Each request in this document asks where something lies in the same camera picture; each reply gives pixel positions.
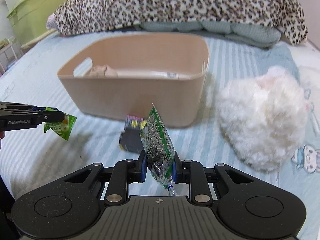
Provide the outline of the person left hand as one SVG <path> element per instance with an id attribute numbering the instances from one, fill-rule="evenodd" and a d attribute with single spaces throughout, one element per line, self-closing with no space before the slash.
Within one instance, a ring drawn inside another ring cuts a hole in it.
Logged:
<path id="1" fill-rule="evenodd" d="M 4 139 L 4 137 L 5 137 L 5 132 L 0 132 L 0 148 L 2 145 L 2 139 Z"/>

